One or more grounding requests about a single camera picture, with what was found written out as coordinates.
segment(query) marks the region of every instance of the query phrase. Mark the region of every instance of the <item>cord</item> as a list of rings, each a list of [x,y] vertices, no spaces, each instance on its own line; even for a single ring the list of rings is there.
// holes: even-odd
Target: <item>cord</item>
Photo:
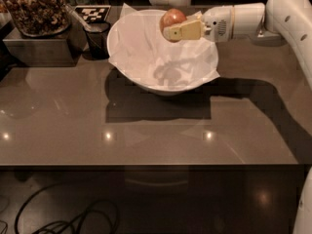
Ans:
[[[53,188],[55,186],[62,185],[62,184],[63,183],[55,183],[52,185],[45,186],[45,187],[41,188],[40,190],[36,191],[35,193],[33,193],[32,195],[30,195],[30,197],[22,204],[22,206],[20,207],[19,212],[16,216],[15,224],[14,224],[14,229],[15,229],[16,234],[20,234],[20,232],[19,232],[20,216],[21,216],[22,212],[24,211],[24,209],[26,208],[26,206],[30,203],[30,201],[32,199],[34,199],[41,192],[48,190],[50,188]],[[109,216],[107,215],[106,212],[96,209],[97,205],[103,204],[103,203],[109,203],[114,208],[114,212],[115,212],[115,221],[114,222],[112,222],[112,220],[109,218]],[[80,213],[77,216],[75,216],[74,218],[72,218],[70,221],[59,220],[59,221],[54,221],[54,222],[48,223],[45,226],[34,231],[32,234],[49,234],[49,233],[50,234],[60,234],[60,233],[63,233],[67,229],[70,229],[72,234],[80,234],[82,226],[86,222],[86,218],[90,214],[101,215],[109,225],[109,229],[110,229],[109,234],[116,233],[117,228],[119,226],[119,221],[120,221],[119,209],[112,201],[101,199],[101,200],[95,200],[94,202],[92,202],[87,207],[87,209],[85,209],[82,213]]]

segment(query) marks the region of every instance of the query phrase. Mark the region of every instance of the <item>glass jar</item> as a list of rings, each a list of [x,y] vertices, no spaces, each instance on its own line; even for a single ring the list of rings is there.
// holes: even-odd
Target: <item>glass jar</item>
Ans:
[[[25,36],[63,32],[70,25],[64,0],[3,0],[16,28]]]

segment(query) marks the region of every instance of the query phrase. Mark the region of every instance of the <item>crumpled paper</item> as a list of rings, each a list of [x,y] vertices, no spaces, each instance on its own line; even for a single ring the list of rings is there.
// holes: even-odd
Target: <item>crumpled paper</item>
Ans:
[[[215,43],[198,41],[171,43],[160,32],[164,11],[136,11],[124,5],[114,25],[118,43],[110,49],[109,62],[143,88],[183,91],[219,77]]]

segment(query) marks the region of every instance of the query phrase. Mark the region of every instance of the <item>white robotic arm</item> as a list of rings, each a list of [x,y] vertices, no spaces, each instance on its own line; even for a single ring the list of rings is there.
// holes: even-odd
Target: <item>white robotic arm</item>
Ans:
[[[225,42],[249,35],[253,42],[281,41],[291,45],[312,89],[312,6],[309,0],[268,0],[262,3],[214,7],[200,17],[166,27],[168,40]]]

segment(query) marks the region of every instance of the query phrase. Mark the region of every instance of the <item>dark floor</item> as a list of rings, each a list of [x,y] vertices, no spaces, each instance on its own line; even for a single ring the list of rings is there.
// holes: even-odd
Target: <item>dark floor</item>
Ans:
[[[61,220],[37,233],[67,227],[62,233],[289,234],[306,172],[305,166],[3,168],[0,233],[28,234]]]

